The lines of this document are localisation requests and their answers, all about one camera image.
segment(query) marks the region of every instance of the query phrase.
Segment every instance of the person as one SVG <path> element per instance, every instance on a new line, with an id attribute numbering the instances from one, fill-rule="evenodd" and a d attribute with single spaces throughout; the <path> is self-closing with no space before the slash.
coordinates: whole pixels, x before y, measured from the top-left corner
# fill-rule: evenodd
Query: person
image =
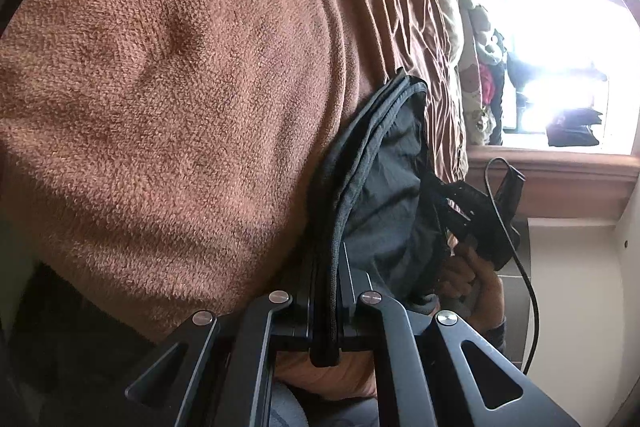
<path id="1" fill-rule="evenodd" d="M 474 248 L 458 243 L 453 255 L 440 266 L 434 298 L 459 299 L 471 293 L 474 282 L 480 291 L 467 323 L 500 352 L 504 350 L 504 289 L 494 264 L 480 257 Z M 434 315 L 440 310 L 436 304 Z M 375 398 L 336 402 L 274 382 L 269 427 L 378 427 Z"/>

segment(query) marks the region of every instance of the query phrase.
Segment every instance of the hand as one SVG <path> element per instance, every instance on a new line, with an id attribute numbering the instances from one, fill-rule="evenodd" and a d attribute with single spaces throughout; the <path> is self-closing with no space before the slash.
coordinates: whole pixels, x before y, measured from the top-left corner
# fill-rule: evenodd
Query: hand
<path id="1" fill-rule="evenodd" d="M 497 328 L 504 319 L 504 290 L 494 264 L 476 251 L 458 243 L 454 255 L 440 268 L 436 293 L 438 297 L 459 299 L 471 293 L 474 281 L 480 282 L 480 293 L 471 316 L 466 320 L 478 333 Z"/>

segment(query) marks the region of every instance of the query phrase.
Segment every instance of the brown bedsheet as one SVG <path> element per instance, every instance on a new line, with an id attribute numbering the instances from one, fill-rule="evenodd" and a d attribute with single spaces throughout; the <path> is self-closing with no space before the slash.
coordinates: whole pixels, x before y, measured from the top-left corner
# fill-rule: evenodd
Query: brown bedsheet
<path id="1" fill-rule="evenodd" d="M 152 339 L 265 290 L 327 145 L 398 66 L 462 175 L 437 0 L 25 0 L 0 41 L 2 211 Z"/>

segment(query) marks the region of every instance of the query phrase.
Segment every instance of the bright window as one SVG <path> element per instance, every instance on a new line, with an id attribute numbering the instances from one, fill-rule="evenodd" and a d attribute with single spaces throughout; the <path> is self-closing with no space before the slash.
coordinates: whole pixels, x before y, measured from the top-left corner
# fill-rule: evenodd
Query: bright window
<path id="1" fill-rule="evenodd" d="M 559 110 L 593 107 L 603 113 L 603 125 L 592 128 L 600 146 L 580 151 L 630 153 L 640 108 L 640 31 L 628 10 L 608 0 L 482 4 L 508 51 L 545 69 L 519 94 L 505 81 L 503 127 L 516 128 L 518 110 L 520 121 L 517 134 L 504 134 L 504 144 L 546 147 L 545 127 Z M 540 137 L 522 136 L 536 133 Z"/>

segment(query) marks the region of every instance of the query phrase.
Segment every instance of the gray fabric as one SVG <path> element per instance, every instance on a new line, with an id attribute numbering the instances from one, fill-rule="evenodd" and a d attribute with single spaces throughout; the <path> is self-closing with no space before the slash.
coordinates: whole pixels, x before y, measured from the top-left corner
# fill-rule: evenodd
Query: gray fabric
<path id="1" fill-rule="evenodd" d="M 305 412 L 282 382 L 274 381 L 271 386 L 271 412 L 269 427 L 308 427 Z"/>
<path id="2" fill-rule="evenodd" d="M 271 388 L 269 427 L 379 427 L 375 398 L 323 400 L 281 382 Z"/>

